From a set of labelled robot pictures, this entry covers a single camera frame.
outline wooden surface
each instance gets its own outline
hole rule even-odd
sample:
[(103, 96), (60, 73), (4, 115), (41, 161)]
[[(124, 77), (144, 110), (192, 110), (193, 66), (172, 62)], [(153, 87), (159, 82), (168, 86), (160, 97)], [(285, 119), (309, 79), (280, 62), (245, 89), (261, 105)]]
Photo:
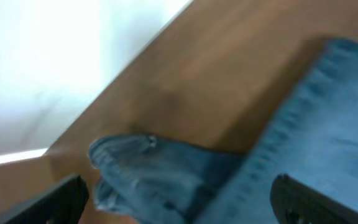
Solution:
[(47, 158), (0, 165), (0, 213), (55, 183)]
[[(85, 154), (106, 134), (246, 153), (331, 37), (358, 40), (358, 1), (195, 0), (50, 148), (53, 173), (79, 172), (91, 185), (98, 175)], [(91, 205), (85, 216), (126, 220)]]

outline jeans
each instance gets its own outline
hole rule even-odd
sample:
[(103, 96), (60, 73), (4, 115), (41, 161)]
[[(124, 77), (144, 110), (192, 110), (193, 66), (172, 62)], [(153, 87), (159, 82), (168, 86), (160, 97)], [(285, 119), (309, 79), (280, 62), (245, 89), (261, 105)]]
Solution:
[(102, 138), (89, 156), (95, 204), (143, 224), (277, 223), (281, 173), (358, 212), (358, 43), (328, 42), (246, 160), (154, 136)]
[(101, 173), (96, 208), (143, 224), (193, 223), (243, 160), (146, 135), (101, 138), (89, 158)]
[(195, 223), (277, 223), (269, 195), (280, 173), (358, 212), (358, 43), (328, 42)]

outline denim pants leg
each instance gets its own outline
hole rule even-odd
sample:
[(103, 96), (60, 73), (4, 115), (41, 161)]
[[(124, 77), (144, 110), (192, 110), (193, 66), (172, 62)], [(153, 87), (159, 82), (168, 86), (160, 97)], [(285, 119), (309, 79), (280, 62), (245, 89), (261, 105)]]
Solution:
[(269, 195), (281, 173), (358, 212), (358, 43), (326, 45), (248, 160), (195, 223), (278, 223)]
[(243, 160), (146, 135), (101, 138), (89, 158), (101, 172), (96, 206), (142, 223), (191, 223)]

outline light patch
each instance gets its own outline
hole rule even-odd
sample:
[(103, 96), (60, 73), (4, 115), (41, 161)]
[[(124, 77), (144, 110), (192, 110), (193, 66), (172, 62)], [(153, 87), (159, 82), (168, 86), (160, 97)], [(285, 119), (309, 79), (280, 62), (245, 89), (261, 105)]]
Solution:
[(17, 161), (21, 161), (24, 159), (33, 159), (33, 158), (41, 157), (43, 154), (45, 154), (45, 152), (47, 150), (48, 150), (48, 148), (1, 155), (0, 156), (0, 164), (5, 164), (8, 162), (17, 162)]

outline white wall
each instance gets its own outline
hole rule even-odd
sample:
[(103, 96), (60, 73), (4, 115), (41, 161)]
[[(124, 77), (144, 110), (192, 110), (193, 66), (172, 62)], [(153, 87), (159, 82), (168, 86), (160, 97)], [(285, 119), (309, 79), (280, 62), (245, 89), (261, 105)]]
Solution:
[(49, 147), (190, 0), (0, 0), (0, 154)]

